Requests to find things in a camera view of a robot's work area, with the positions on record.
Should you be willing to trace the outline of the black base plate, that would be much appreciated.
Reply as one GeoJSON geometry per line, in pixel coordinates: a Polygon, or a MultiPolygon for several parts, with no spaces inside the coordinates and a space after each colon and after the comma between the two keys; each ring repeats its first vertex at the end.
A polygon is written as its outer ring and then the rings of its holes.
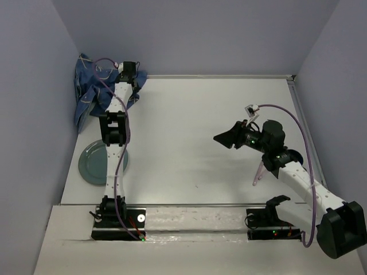
{"type": "Polygon", "coordinates": [[[127,208],[126,218],[121,217],[125,227],[120,223],[116,213],[102,218],[96,211],[93,216],[91,238],[95,241],[145,241],[146,209],[127,208]]]}
{"type": "Polygon", "coordinates": [[[298,227],[285,221],[272,221],[264,216],[265,209],[247,209],[244,223],[249,241],[302,240],[298,227]]]}

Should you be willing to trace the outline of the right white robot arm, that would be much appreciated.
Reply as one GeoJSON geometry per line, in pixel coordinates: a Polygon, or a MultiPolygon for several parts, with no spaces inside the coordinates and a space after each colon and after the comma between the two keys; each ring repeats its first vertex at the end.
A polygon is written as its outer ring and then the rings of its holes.
{"type": "Polygon", "coordinates": [[[264,210],[265,220],[272,225],[286,221],[298,227],[309,240],[309,247],[317,241],[322,251],[330,258],[341,256],[366,245],[364,210],[355,201],[347,202],[331,193],[306,170],[297,152],[284,145],[283,126],[275,120],[264,122],[261,130],[252,124],[237,121],[226,132],[214,136],[214,140],[226,148],[239,149],[247,146],[261,152],[265,169],[277,180],[290,187],[307,207],[291,213],[293,204],[288,197],[279,196],[276,205],[264,210]]]}

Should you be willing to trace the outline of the pink handled fork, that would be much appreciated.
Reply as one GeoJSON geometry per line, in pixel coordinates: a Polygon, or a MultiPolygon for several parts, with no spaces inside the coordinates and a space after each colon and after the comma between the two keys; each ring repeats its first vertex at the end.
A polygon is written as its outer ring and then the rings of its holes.
{"type": "Polygon", "coordinates": [[[264,170],[264,164],[263,164],[263,162],[261,161],[260,162],[260,164],[259,164],[259,166],[258,166],[258,169],[257,169],[257,171],[256,171],[256,174],[255,174],[255,177],[254,177],[254,179],[253,179],[253,182],[252,182],[252,185],[253,186],[256,186],[257,185],[257,183],[258,183],[258,179],[257,179],[257,177],[259,176],[259,174],[262,172],[264,170]]]}

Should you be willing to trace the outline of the teal ceramic plate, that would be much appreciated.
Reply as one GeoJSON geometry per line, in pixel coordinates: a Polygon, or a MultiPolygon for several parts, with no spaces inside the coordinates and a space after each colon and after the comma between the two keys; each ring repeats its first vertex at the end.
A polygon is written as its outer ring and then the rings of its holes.
{"type": "Polygon", "coordinates": [[[96,186],[123,186],[123,175],[128,165],[126,146],[112,144],[108,147],[102,140],[88,145],[81,153],[78,162],[82,178],[96,186]]]}

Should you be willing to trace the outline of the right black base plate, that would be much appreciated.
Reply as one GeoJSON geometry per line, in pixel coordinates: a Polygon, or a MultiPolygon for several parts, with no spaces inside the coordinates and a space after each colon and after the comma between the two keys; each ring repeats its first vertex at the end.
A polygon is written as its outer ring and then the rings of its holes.
{"type": "Polygon", "coordinates": [[[244,223],[249,241],[302,240],[298,227],[285,221],[272,221],[264,216],[265,209],[247,209],[244,223]]]}

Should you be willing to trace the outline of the blue embroidered cloth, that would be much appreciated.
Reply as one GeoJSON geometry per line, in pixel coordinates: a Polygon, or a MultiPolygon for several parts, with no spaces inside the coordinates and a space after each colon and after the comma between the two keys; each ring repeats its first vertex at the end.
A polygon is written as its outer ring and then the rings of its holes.
{"type": "Polygon", "coordinates": [[[76,109],[74,124],[78,133],[81,133],[89,115],[98,117],[103,114],[113,98],[116,79],[116,68],[103,69],[94,64],[86,54],[78,56],[73,79],[76,109]]]}

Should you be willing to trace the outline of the dark blue mug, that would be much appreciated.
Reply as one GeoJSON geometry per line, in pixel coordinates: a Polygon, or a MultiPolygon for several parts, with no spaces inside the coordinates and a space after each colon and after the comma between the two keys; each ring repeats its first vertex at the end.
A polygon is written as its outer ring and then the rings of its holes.
{"type": "Polygon", "coordinates": [[[295,161],[299,162],[301,165],[304,164],[304,158],[297,150],[288,149],[288,152],[295,161]]]}

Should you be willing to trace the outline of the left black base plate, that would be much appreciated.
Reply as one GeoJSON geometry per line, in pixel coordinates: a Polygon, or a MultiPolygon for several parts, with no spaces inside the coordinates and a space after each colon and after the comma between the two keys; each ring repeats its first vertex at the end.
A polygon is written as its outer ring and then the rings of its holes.
{"type": "Polygon", "coordinates": [[[93,216],[91,238],[95,241],[145,241],[146,209],[127,208],[126,218],[121,217],[125,227],[120,223],[116,213],[102,218],[96,211],[93,216]]]}

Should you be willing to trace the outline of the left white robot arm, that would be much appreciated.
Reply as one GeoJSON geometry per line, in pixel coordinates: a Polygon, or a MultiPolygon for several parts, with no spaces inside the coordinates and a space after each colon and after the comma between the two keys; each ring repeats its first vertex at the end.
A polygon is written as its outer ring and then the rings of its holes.
{"type": "Polygon", "coordinates": [[[120,171],[120,167],[131,139],[129,115],[126,104],[122,100],[122,95],[111,90],[98,75],[96,67],[97,62],[95,61],[92,63],[92,71],[112,96],[109,106],[99,116],[101,138],[107,152],[107,172],[104,197],[96,212],[96,217],[100,219],[107,218],[112,225],[122,226],[125,231],[128,231],[124,224],[127,219],[127,209],[123,172],[120,171]]]}

